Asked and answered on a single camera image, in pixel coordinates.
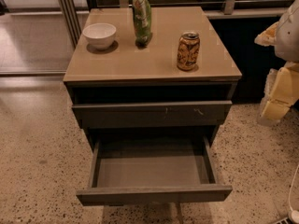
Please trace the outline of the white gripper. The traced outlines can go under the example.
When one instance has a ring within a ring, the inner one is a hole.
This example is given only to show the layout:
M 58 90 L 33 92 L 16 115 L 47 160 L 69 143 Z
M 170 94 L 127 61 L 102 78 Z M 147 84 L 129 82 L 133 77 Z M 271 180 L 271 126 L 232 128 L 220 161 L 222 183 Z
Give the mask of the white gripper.
M 265 47 L 274 46 L 277 27 L 278 22 L 273 23 L 255 37 L 254 43 Z M 272 103 L 266 97 L 261 100 L 257 121 L 263 126 L 279 124 L 290 110 L 288 106 L 294 105 L 299 99 L 299 63 L 286 62 L 278 70 L 270 98 L 280 104 Z

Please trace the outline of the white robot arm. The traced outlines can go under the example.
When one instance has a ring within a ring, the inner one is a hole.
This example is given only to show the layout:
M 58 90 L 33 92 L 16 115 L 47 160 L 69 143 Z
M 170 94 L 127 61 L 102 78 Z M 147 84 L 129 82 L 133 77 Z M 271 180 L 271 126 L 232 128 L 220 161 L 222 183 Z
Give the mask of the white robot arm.
M 264 86 L 258 123 L 263 126 L 278 124 L 299 100 L 299 0 L 295 0 L 279 21 L 256 36 L 254 42 L 273 46 L 275 55 L 286 63 L 271 69 Z

